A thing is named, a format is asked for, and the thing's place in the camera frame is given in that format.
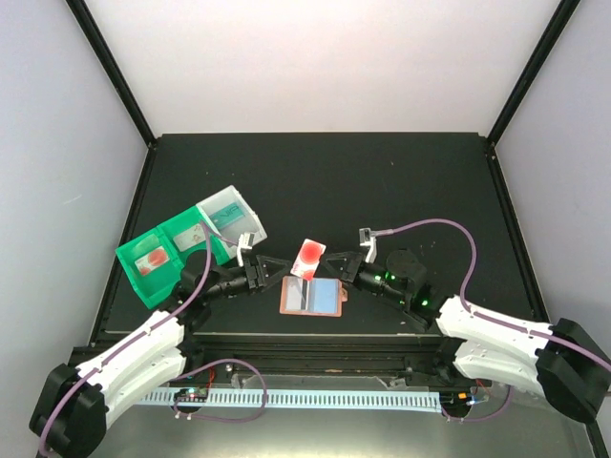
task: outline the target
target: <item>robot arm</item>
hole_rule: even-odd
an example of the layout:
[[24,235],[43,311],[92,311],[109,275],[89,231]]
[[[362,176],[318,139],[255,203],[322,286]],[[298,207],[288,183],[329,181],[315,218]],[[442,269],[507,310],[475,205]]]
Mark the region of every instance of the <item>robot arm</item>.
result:
[[[50,373],[30,420],[30,429],[39,436],[68,390],[97,369],[53,422],[47,444],[60,456],[89,456],[125,410],[156,387],[201,366],[200,348],[191,337],[210,316],[210,301],[264,291],[290,270],[288,261],[264,256],[256,257],[256,261],[243,259],[242,267],[214,267],[196,300],[175,318],[154,327],[195,290],[204,258],[201,251],[189,257],[171,297],[129,336],[86,363],[77,367],[61,364]],[[268,273],[267,268],[275,273]],[[141,338],[128,344],[142,333]]]
[[475,304],[466,308],[427,283],[427,270],[407,250],[393,252],[386,266],[375,258],[375,240],[361,245],[368,251],[325,255],[327,270],[345,283],[401,305],[425,327],[437,325],[453,341],[442,369],[467,379],[483,379],[531,391],[557,411],[581,423],[596,419],[611,384],[611,373],[591,359],[545,336],[561,338],[610,362],[575,322],[535,323],[503,315]]

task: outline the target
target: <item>red object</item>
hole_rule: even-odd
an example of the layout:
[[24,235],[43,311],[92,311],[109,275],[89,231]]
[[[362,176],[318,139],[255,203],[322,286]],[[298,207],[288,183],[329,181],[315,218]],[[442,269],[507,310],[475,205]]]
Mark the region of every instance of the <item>red object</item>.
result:
[[147,260],[152,266],[159,267],[168,260],[168,255],[163,248],[157,248],[149,253]]
[[322,255],[323,246],[321,246],[320,243],[316,243],[315,241],[309,241],[307,243],[304,243],[301,251],[299,252],[299,257],[306,264],[313,264],[314,262],[318,262]]
[[314,271],[313,270],[308,270],[308,271],[304,272],[303,275],[302,275],[302,279],[308,280],[308,281],[314,280]]

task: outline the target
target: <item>card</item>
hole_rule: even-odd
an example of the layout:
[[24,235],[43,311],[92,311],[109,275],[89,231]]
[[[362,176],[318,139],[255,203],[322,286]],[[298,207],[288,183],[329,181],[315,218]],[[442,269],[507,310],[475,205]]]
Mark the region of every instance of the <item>card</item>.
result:
[[305,239],[290,273],[302,279],[312,280],[326,249],[327,247],[318,241]]
[[341,317],[342,302],[348,292],[336,279],[314,279],[308,281],[298,277],[284,277],[280,298],[280,313]]

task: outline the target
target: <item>white wall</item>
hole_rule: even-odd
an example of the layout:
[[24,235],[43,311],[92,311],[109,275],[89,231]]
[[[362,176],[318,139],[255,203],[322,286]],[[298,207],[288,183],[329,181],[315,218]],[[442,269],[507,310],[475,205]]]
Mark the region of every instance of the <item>white wall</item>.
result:
[[558,0],[89,0],[156,135],[486,135]]
[[3,1],[0,62],[0,455],[21,458],[47,374],[87,342],[145,147],[65,1]]
[[[546,304],[611,355],[611,2],[581,2],[498,146]],[[611,399],[600,415],[611,447]]]

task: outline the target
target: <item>gray floor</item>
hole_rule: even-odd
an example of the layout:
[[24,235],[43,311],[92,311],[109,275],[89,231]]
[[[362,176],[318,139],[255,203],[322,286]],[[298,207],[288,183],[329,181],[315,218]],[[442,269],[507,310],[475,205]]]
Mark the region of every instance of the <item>gray floor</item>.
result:
[[[240,416],[240,409],[215,409]],[[512,404],[481,424],[428,413],[269,409],[244,425],[176,420],[166,407],[135,406],[93,458],[589,458],[585,428],[539,407]]]

